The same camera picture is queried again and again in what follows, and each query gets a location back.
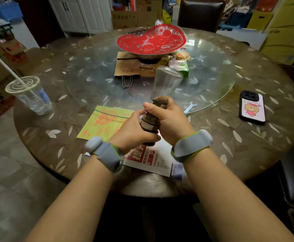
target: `hand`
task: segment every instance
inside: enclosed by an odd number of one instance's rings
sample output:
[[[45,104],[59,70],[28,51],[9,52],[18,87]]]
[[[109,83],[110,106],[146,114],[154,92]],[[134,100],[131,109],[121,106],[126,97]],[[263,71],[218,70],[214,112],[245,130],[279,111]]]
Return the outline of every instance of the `hand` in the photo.
[[[144,103],[144,108],[147,112],[158,117],[160,120],[161,136],[172,146],[182,139],[195,133],[188,119],[184,115],[181,108],[170,97],[159,97],[158,99],[168,98],[167,109],[162,109],[151,103]]]
[[[109,139],[108,142],[116,146],[122,154],[140,146],[143,143],[158,142],[161,137],[157,134],[145,132],[139,124],[139,116],[145,113],[144,110],[133,112],[131,117],[125,121],[119,131]]]

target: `pink bow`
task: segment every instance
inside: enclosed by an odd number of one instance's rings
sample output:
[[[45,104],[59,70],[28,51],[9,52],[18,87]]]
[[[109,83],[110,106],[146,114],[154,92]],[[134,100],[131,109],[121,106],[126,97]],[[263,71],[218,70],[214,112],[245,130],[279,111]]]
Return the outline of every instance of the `pink bow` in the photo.
[[[255,104],[253,104],[253,103],[249,103],[249,105],[252,105],[252,106],[254,106],[254,107],[261,107],[261,105],[255,105]]]

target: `tile floor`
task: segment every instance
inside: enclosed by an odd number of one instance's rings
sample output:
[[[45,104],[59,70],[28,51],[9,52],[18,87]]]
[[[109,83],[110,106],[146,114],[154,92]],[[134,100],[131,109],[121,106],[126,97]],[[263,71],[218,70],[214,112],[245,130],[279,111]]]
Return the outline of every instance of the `tile floor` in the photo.
[[[0,117],[0,242],[22,241],[64,189],[21,142],[13,109]]]

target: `fruit plate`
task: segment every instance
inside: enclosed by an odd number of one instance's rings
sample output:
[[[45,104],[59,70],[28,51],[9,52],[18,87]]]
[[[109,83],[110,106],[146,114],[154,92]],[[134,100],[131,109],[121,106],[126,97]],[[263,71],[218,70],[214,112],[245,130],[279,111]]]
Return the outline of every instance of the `fruit plate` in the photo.
[[[170,54],[186,44],[181,28],[171,24],[159,24],[142,35],[127,34],[118,38],[118,46],[138,58],[155,59]]]

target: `white wrench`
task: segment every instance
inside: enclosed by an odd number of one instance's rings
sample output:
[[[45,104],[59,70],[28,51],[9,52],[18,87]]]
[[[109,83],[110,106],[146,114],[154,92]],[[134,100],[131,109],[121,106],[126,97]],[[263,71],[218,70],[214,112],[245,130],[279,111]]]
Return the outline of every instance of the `white wrench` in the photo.
[[[193,108],[194,106],[196,106],[197,104],[193,104],[193,101],[190,102],[190,105],[188,106],[188,108],[184,111],[185,114],[187,114],[191,108]]]

